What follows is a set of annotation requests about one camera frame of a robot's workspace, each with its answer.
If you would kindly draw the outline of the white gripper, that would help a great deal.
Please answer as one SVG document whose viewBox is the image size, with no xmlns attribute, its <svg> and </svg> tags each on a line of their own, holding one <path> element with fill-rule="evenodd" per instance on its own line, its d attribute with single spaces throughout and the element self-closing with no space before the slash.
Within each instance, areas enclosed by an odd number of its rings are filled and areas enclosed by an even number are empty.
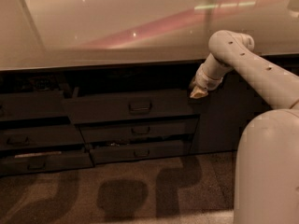
<svg viewBox="0 0 299 224">
<path fill-rule="evenodd" d="M 202 63 L 189 84 L 192 99 L 201 99 L 208 96 L 208 91 L 214 91 L 222 83 L 223 75 L 213 65 Z"/>
</svg>

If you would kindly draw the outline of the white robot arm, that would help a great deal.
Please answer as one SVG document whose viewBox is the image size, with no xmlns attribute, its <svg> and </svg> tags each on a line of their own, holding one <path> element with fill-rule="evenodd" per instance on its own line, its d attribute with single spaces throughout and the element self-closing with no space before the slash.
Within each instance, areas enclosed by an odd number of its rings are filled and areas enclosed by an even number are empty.
<svg viewBox="0 0 299 224">
<path fill-rule="evenodd" d="M 272 107 L 240 138 L 234 224 L 299 224 L 299 76 L 254 54 L 250 35 L 221 30 L 208 41 L 190 96 L 214 91 L 235 70 Z"/>
</svg>

